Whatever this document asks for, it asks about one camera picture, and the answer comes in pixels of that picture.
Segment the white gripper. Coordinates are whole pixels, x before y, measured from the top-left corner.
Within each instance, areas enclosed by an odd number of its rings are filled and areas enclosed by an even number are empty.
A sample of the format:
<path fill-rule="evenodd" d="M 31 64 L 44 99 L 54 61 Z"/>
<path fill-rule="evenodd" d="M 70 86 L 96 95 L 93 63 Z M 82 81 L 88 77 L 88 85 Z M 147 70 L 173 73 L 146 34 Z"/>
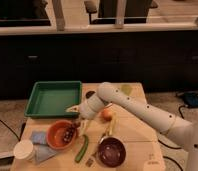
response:
<path fill-rule="evenodd" d="M 74 105 L 66 109 L 66 112 L 79 112 L 80 116 L 84 119 L 80 120 L 79 135 L 85 134 L 89 128 L 91 121 L 102 109 L 105 108 L 107 103 L 97 96 L 91 96 L 85 99 L 79 105 Z"/>

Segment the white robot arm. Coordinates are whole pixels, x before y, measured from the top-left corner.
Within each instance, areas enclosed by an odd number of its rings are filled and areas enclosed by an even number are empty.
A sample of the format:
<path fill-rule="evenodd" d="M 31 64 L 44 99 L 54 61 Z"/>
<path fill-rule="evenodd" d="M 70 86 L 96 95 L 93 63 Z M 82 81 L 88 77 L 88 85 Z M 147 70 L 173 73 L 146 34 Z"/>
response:
<path fill-rule="evenodd" d="M 186 170 L 198 171 L 198 121 L 190 122 L 173 113 L 142 103 L 124 94 L 110 82 L 101 83 L 96 92 L 66 112 L 77 112 L 82 120 L 93 120 L 109 104 L 115 104 L 188 152 Z"/>

